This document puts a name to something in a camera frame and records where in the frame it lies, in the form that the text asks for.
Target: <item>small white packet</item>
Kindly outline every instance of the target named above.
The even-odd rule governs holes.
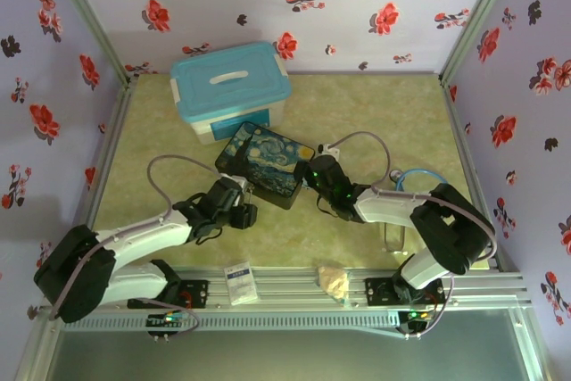
[[[258,299],[256,283],[253,279],[250,263],[243,262],[224,268],[224,277],[228,285],[231,305],[238,305]]]

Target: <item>table surface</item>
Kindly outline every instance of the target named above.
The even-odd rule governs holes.
[[[226,141],[201,145],[175,108],[168,75],[143,75],[132,96],[121,132],[95,229],[116,228],[155,216],[165,202],[147,183],[147,163],[156,155],[180,153],[213,166]],[[358,130],[381,136],[391,149],[392,169],[437,171],[468,197],[443,92],[436,76],[297,75],[277,133],[306,145],[334,143]],[[340,163],[349,178],[371,183],[386,167],[380,144],[354,137],[339,146]],[[210,172],[179,160],[157,162],[157,184],[173,202],[206,192],[216,179]],[[406,179],[406,189],[427,191],[437,184],[424,175]],[[387,180],[384,188],[394,189]],[[407,256],[383,252],[379,224],[357,224],[318,211],[317,195],[302,189],[291,210],[259,198],[258,220],[247,230],[224,228],[216,240],[159,251],[173,267],[223,267],[239,261],[264,267],[314,267],[319,264],[395,269]],[[399,240],[399,228],[388,227],[389,244]],[[405,250],[422,248],[416,230],[407,228]]]

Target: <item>glass panel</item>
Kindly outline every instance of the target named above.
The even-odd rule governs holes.
[[[354,331],[63,333],[49,380],[526,380],[506,311],[456,311],[420,341]]]

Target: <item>box handle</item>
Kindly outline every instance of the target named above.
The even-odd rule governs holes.
[[[248,72],[246,70],[231,71],[230,73],[224,73],[223,75],[218,75],[214,78],[211,78],[210,82],[212,85],[216,85],[231,79],[242,79],[246,76],[248,76]]]

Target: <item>teal lid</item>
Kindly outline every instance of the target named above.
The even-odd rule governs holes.
[[[178,113],[187,122],[245,111],[292,94],[281,60],[268,42],[176,62],[170,76],[177,82]]]

